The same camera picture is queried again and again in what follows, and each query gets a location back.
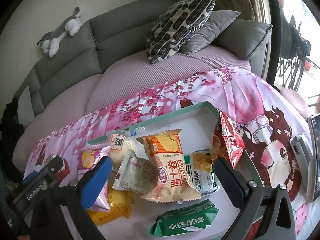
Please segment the purple swiss roll packet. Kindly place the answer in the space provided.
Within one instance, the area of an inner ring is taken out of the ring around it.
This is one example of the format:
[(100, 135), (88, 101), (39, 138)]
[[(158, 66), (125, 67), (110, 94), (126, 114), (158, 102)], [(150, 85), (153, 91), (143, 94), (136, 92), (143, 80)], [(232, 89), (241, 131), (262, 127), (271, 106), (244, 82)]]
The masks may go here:
[(88, 145), (77, 151), (80, 203), (83, 209), (110, 211), (107, 200), (107, 181), (112, 172), (112, 160), (108, 156), (109, 142)]

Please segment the yellow soft bread packet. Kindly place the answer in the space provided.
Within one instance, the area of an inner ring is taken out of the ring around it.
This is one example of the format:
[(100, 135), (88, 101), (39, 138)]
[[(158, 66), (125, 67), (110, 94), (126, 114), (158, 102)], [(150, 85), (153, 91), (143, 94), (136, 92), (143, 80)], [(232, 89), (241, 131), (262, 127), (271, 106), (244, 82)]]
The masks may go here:
[(108, 185), (107, 199), (110, 211), (93, 211), (88, 209), (87, 213), (96, 226), (101, 226), (118, 218), (130, 219), (132, 214), (131, 191), (114, 190)]

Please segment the red snack packet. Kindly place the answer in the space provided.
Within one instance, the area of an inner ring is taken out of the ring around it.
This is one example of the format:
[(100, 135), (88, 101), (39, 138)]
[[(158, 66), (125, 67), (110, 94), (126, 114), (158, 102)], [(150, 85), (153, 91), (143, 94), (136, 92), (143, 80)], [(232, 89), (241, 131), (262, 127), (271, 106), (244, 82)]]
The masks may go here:
[(235, 122), (219, 110), (210, 147), (210, 158), (214, 164), (221, 157), (225, 158), (235, 168), (245, 150), (244, 141)]

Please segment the dark green biscuit packet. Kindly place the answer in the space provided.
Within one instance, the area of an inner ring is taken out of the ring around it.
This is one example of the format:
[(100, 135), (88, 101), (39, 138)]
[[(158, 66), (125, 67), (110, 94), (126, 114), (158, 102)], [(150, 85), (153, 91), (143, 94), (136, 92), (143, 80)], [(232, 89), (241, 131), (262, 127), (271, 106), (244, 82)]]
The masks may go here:
[(156, 237), (169, 237), (195, 232), (210, 227), (219, 209), (210, 201), (170, 210), (158, 216), (149, 234)]

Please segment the steamed cake clear packet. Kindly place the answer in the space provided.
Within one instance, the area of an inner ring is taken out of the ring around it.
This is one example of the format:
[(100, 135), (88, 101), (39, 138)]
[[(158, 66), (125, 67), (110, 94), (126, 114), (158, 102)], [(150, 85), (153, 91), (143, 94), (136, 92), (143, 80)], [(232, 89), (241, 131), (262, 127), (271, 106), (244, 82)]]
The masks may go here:
[(113, 171), (118, 171), (128, 150), (136, 151), (137, 146), (133, 140), (136, 135), (135, 130), (129, 129), (113, 130), (106, 135), (111, 144), (109, 157), (112, 160)]

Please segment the orange swiss roll packet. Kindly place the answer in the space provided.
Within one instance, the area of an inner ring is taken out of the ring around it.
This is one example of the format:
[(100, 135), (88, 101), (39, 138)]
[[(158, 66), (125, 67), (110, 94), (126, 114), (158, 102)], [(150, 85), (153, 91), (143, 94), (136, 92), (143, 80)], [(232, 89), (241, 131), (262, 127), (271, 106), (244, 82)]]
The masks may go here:
[(153, 203), (186, 202), (201, 198), (186, 171), (180, 129), (138, 137), (157, 170), (157, 182), (142, 199)]

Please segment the cartoon print cloth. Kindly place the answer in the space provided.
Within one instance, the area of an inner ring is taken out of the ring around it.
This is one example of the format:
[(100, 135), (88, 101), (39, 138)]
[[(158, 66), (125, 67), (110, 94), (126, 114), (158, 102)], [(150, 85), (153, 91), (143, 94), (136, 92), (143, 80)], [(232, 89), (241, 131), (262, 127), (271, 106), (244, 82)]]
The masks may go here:
[(28, 158), (25, 174), (43, 167), (53, 154), (66, 162), (67, 183), (76, 175), (76, 150), (110, 131), (149, 122), (187, 106), (208, 102), (218, 111), (219, 124), (211, 136), (214, 158), (236, 164), (242, 142), (265, 186), (286, 186), (292, 202), (297, 239), (307, 239), (319, 222), (319, 201), (310, 203), (302, 183), (302, 169), (290, 141), (311, 134), (293, 105), (260, 77), (247, 70), (225, 67), (157, 85), (121, 99), (42, 137)]

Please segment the silver device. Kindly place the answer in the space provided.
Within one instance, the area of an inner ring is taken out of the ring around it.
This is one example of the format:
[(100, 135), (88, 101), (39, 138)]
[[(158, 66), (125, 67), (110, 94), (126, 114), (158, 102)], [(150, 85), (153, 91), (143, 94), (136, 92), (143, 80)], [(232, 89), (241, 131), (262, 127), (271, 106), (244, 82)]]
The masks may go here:
[(308, 186), (309, 163), (313, 157), (306, 133), (302, 133), (290, 139), (290, 146), (295, 155), (300, 174), (302, 176), (303, 186)]

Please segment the dark clothing on sofa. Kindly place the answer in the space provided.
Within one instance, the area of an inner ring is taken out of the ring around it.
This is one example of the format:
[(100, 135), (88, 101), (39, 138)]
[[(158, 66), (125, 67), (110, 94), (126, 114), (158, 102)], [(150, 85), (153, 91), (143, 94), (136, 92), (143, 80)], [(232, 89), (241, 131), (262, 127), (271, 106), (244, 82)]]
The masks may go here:
[(14, 183), (22, 181), (22, 174), (13, 164), (14, 149), (24, 132), (23, 126), (18, 121), (18, 100), (13, 98), (8, 103), (1, 118), (1, 171), (4, 176)]

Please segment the light grey cushion left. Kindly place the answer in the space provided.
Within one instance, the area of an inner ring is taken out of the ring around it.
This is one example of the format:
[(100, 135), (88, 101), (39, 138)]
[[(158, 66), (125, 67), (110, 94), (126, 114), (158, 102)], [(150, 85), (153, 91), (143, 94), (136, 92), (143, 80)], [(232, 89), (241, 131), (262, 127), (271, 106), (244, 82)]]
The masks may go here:
[(18, 100), (17, 115), (19, 123), (26, 128), (35, 120), (29, 86), (26, 86)]

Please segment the smartphone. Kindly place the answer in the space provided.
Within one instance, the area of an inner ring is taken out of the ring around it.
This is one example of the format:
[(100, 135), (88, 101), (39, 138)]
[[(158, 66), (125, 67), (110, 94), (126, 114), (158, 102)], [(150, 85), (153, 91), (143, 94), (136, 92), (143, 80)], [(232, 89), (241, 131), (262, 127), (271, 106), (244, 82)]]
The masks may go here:
[(319, 114), (310, 116), (308, 125), (310, 128), (312, 157), (308, 164), (307, 198), (309, 202), (314, 202), (319, 198)]

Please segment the pink sofa seat cover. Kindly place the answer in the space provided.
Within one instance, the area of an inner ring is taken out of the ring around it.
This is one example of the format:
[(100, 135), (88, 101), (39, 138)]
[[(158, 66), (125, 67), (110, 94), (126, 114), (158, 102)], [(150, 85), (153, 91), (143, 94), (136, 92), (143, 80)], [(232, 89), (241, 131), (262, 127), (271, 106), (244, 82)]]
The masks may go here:
[(40, 139), (88, 113), (147, 88), (221, 67), (251, 70), (248, 61), (211, 45), (194, 55), (177, 53), (157, 64), (149, 64), (144, 51), (125, 57), (112, 64), (104, 74), (95, 74), (77, 82), (50, 102), (18, 140), (13, 163), (19, 171), (24, 171)]

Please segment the grey sofa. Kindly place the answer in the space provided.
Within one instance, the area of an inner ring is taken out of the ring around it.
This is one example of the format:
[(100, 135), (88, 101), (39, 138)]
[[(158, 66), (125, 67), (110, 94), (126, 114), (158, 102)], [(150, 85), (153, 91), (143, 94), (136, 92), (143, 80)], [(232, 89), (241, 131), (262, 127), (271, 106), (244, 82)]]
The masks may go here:
[[(135, 53), (146, 51), (146, 42), (156, 20), (178, 0), (138, 0), (85, 22), (74, 36), (65, 37), (56, 55), (44, 55), (31, 69), (17, 92), (28, 88), (35, 115), (58, 95), (97, 74), (110, 74), (111, 66)], [(214, 10), (211, 43), (245, 61), (252, 61), (255, 74), (265, 67), (257, 60), (266, 53), (272, 25), (237, 18), (230, 10)]]

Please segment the grey cushion right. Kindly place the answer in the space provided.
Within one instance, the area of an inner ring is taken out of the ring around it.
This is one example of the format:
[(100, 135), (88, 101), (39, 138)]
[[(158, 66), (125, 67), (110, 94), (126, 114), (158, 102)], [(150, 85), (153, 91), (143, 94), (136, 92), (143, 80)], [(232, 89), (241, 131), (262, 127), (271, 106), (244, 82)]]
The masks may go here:
[(181, 46), (179, 52), (185, 55), (195, 54), (211, 44), (240, 15), (241, 12), (234, 10), (214, 10), (203, 27)]

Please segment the black white patterned cushion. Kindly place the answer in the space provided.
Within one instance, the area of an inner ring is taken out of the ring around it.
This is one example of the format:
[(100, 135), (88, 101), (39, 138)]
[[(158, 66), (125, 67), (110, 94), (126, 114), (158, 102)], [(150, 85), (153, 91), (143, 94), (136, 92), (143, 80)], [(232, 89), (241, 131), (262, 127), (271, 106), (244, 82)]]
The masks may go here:
[(175, 55), (208, 21), (215, 2), (216, 0), (183, 0), (161, 14), (146, 40), (150, 63)]

